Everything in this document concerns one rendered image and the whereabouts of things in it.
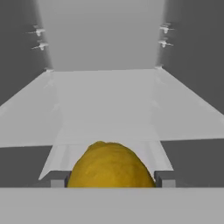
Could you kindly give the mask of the yellow lemon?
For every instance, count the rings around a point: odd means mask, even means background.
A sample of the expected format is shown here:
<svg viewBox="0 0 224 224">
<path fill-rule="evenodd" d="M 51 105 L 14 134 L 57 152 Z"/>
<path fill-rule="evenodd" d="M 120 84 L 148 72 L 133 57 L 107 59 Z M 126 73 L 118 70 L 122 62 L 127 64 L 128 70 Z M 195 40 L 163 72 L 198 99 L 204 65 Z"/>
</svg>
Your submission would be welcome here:
<svg viewBox="0 0 224 224">
<path fill-rule="evenodd" d="M 75 163 L 68 187 L 155 187 L 137 154 L 120 143 L 91 144 Z"/>
</svg>

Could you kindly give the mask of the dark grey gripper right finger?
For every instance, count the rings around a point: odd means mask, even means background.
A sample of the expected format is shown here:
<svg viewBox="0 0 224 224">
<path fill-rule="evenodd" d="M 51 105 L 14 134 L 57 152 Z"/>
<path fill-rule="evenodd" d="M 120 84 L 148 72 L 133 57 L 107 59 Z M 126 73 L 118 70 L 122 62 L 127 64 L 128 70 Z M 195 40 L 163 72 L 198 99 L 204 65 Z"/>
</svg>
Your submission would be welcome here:
<svg viewBox="0 0 224 224">
<path fill-rule="evenodd" d="M 175 187 L 176 177 L 174 171 L 154 171 L 156 187 Z"/>
</svg>

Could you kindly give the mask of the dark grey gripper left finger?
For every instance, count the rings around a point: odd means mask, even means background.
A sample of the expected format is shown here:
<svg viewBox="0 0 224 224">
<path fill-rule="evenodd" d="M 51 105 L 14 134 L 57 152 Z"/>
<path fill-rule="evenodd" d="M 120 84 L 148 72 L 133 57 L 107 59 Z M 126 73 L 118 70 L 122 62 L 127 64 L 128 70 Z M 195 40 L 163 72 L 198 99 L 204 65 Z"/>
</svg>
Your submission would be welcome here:
<svg viewBox="0 0 224 224">
<path fill-rule="evenodd" d="M 65 188 L 70 178 L 70 171 L 53 171 L 50 177 L 51 187 Z"/>
</svg>

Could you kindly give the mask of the grey fridge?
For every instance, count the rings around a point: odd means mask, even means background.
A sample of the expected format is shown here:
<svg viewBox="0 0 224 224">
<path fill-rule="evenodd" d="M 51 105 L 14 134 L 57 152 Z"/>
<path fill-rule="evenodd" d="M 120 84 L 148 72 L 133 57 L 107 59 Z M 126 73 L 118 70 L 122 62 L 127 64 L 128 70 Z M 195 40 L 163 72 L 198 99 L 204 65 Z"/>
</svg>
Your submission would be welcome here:
<svg viewBox="0 0 224 224">
<path fill-rule="evenodd" d="M 224 115 L 224 0 L 0 0 L 0 106 L 45 72 L 140 69 L 165 70 Z M 224 138 L 152 141 L 176 186 L 224 187 Z M 52 148 L 0 147 L 0 186 L 51 186 L 53 171 L 39 175 Z"/>
</svg>

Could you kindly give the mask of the white shelf peg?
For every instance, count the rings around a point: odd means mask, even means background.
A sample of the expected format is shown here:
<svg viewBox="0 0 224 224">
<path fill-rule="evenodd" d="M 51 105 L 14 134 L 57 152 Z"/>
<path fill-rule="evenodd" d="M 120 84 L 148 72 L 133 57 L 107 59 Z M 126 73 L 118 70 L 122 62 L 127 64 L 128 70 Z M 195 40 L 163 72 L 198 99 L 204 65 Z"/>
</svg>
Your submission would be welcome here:
<svg viewBox="0 0 224 224">
<path fill-rule="evenodd" d="M 38 37 L 40 37 L 41 34 L 42 34 L 43 32 L 45 32 L 45 31 L 46 31 L 46 30 L 45 30 L 44 28 L 41 28 L 41 27 L 39 27 L 38 25 L 34 25 L 34 26 L 32 27 L 32 30 L 29 30 L 28 33 L 29 33 L 29 34 L 33 34 L 33 33 L 35 33 Z"/>
<path fill-rule="evenodd" d="M 173 46 L 173 42 L 168 38 L 163 38 L 158 41 L 158 43 L 163 47 L 166 48 L 167 46 Z"/>
<path fill-rule="evenodd" d="M 34 50 L 34 49 L 40 49 L 41 51 L 44 51 L 45 50 L 45 48 L 48 46 L 48 44 L 46 43 L 46 42 L 38 42 L 38 44 L 37 45 L 35 45 L 33 48 L 32 48 L 32 50 Z"/>
<path fill-rule="evenodd" d="M 164 32 L 164 34 L 167 34 L 168 31 L 172 31 L 174 29 L 172 23 L 165 23 L 165 24 L 161 24 L 159 27 L 160 30 L 162 30 Z"/>
</svg>

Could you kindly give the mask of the narrow white fridge shelf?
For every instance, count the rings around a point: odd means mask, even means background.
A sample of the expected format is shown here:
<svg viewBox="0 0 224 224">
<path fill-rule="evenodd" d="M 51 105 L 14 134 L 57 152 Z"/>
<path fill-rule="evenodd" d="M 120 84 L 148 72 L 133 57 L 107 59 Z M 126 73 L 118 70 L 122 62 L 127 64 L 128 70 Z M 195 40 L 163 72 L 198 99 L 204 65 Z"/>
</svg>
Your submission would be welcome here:
<svg viewBox="0 0 224 224">
<path fill-rule="evenodd" d="M 42 179 L 50 171 L 71 171 L 92 143 L 93 141 L 54 145 L 38 179 Z M 159 141 L 121 141 L 121 144 L 137 154 L 150 174 L 153 174 L 154 171 L 173 170 L 165 149 Z"/>
</svg>

